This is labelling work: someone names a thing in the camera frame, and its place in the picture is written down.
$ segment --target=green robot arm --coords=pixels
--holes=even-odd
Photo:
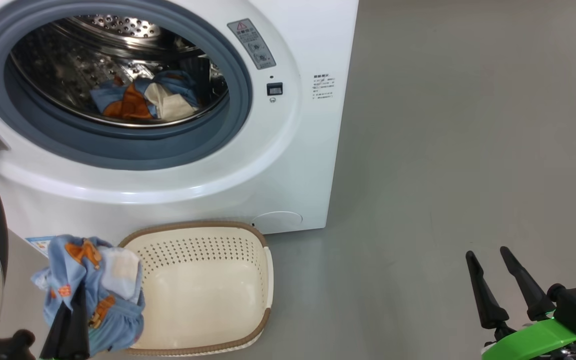
[[[500,251],[528,305],[528,317],[535,323],[517,331],[506,325],[508,313],[490,291],[477,257],[468,251],[466,263],[480,323],[484,329],[494,329],[496,340],[487,342],[482,360],[576,360],[576,288],[555,284],[547,296],[510,249],[503,246]]]

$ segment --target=orange pattern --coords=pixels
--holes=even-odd
[[[99,269],[99,262],[102,259],[101,253],[89,239],[84,239],[82,246],[67,243],[65,248],[66,252],[79,264],[84,265],[82,262],[83,258],[87,258],[95,269]]]
[[[153,116],[148,110],[148,104],[144,95],[137,91],[135,84],[130,84],[123,93],[122,100],[110,103],[103,109],[103,114],[107,117],[119,119],[152,119]]]
[[[72,293],[71,292],[71,285],[66,284],[66,285],[60,287],[57,291],[59,292],[59,295],[61,297],[69,297],[69,296],[71,296],[71,293]]]
[[[115,305],[115,297],[112,295],[99,301],[99,303],[96,305],[96,309],[94,310],[92,318],[88,322],[88,326],[94,329],[98,329],[106,318],[108,310],[112,308],[113,305]]]

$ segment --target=brown basket rim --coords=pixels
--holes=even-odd
[[[162,231],[170,230],[181,230],[190,228],[238,228],[243,230],[248,230],[253,233],[263,248],[268,247],[264,235],[259,232],[256,228],[243,222],[237,221],[191,221],[191,222],[181,222],[181,223],[170,223],[167,225],[153,226],[149,228],[144,228],[142,230],[137,230],[132,234],[126,236],[125,239],[121,240],[119,243],[119,248],[125,248],[128,243],[132,242],[134,239],[141,237],[143,235],[160,233]],[[183,356],[183,355],[194,355],[201,353],[212,353],[215,351],[224,351],[234,347],[244,346],[247,343],[258,337],[259,334],[264,330],[268,319],[270,318],[270,307],[265,309],[263,312],[263,317],[259,322],[258,326],[254,328],[253,332],[249,333],[245,337],[238,340],[222,342],[221,344],[207,345],[207,346],[196,346],[192,348],[174,348],[174,349],[137,349],[128,348],[126,352],[130,355],[141,355],[141,356]]]

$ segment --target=beige laundry basket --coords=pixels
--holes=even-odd
[[[137,231],[119,245],[142,262],[144,330],[128,353],[197,356],[251,346],[273,303],[273,261],[245,223],[195,222]]]

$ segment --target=sticker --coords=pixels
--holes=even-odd
[[[258,69],[272,68],[276,66],[275,59],[266,46],[264,39],[261,37],[250,19],[231,22],[228,24],[230,30],[239,39],[241,45],[246,48],[250,59]]]
[[[312,80],[312,99],[332,98],[335,88],[335,78],[329,73],[318,73]]]
[[[33,248],[39,250],[46,258],[48,257],[48,244],[54,239],[54,236],[42,237],[26,237],[25,241],[32,245]]]

